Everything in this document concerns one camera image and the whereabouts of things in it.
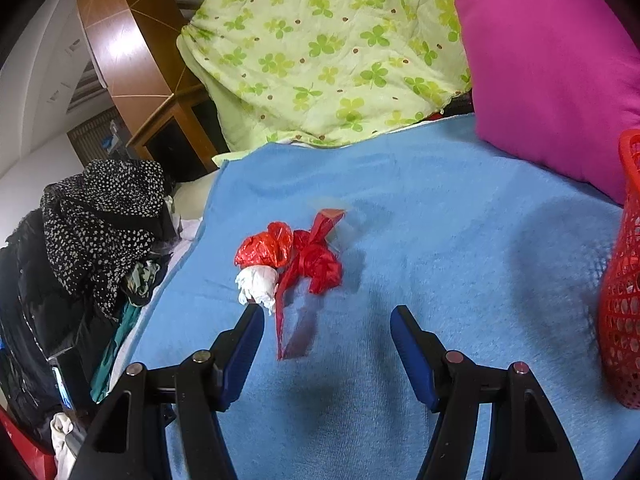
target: pink pillow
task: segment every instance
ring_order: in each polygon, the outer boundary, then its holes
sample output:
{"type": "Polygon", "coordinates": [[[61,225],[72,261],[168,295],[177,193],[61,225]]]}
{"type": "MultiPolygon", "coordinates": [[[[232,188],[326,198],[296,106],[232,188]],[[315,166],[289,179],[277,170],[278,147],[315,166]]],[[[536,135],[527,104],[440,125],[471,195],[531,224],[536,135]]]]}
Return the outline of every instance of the pink pillow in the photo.
{"type": "Polygon", "coordinates": [[[640,53],[603,0],[456,0],[477,133],[623,203],[640,53]]]}

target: red plastic basket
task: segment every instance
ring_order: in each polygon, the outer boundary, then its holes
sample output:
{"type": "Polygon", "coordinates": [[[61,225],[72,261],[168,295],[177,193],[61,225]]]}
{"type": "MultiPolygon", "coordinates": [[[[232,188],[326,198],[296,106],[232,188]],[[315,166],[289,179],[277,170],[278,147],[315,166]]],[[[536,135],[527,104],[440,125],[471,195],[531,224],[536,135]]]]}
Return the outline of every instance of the red plastic basket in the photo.
{"type": "Polygon", "coordinates": [[[598,341],[605,375],[622,405],[640,408],[640,130],[620,137],[626,200],[602,282],[598,341]]]}

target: screw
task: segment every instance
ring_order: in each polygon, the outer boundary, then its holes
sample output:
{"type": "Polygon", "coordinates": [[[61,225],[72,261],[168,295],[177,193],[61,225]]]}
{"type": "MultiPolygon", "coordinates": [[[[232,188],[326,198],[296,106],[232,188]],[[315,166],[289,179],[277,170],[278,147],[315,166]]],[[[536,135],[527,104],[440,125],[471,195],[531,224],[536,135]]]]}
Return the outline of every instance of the screw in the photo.
{"type": "Polygon", "coordinates": [[[447,361],[449,361],[450,363],[453,363],[455,365],[461,363],[462,361],[465,360],[465,357],[462,355],[461,352],[458,352],[457,350],[449,350],[446,354],[445,354],[445,359],[447,361]]]}
{"type": "Polygon", "coordinates": [[[130,375],[133,377],[138,375],[144,369],[145,369],[145,365],[143,365],[142,363],[132,363],[129,366],[127,366],[127,369],[125,371],[127,375],[130,375]]]}
{"type": "Polygon", "coordinates": [[[524,375],[529,373],[529,365],[527,365],[525,362],[523,361],[516,361],[513,364],[513,369],[515,370],[515,372],[518,375],[524,375]]]}
{"type": "Polygon", "coordinates": [[[191,356],[191,359],[193,359],[193,362],[195,363],[204,363],[210,358],[211,352],[209,352],[209,350],[198,350],[191,356]]]}

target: bed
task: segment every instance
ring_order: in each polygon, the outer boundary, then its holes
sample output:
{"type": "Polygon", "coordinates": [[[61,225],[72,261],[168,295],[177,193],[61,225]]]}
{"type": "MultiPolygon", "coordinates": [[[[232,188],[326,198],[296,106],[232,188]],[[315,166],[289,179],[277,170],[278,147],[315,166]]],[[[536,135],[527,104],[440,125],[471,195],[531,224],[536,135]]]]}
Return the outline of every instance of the bed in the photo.
{"type": "MultiPolygon", "coordinates": [[[[298,285],[285,310],[289,358],[276,361],[268,318],[244,391],[220,415],[239,478],[415,477],[435,421],[392,344],[396,304],[480,364],[526,361],[586,479],[609,480],[626,460],[640,413],[608,391],[594,334],[621,210],[587,184],[478,140],[475,120],[339,150],[270,143],[218,172],[196,242],[127,362],[176,364],[235,324],[233,256],[245,236],[274,220],[308,228],[318,201],[350,206],[343,284],[321,297],[298,285]]],[[[482,475],[488,423],[482,410],[469,479],[482,475]]],[[[186,479],[175,426],[172,473],[186,479]]]]}

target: beige fabric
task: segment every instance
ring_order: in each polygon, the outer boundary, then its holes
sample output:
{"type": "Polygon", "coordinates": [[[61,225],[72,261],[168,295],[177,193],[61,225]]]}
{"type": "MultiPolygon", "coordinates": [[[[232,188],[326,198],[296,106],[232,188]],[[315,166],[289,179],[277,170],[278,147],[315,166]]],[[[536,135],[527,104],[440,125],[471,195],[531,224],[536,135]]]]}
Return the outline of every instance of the beige fabric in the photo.
{"type": "Polygon", "coordinates": [[[217,171],[214,171],[193,182],[184,182],[176,186],[174,208],[181,218],[184,220],[202,218],[216,174],[217,171]]]}

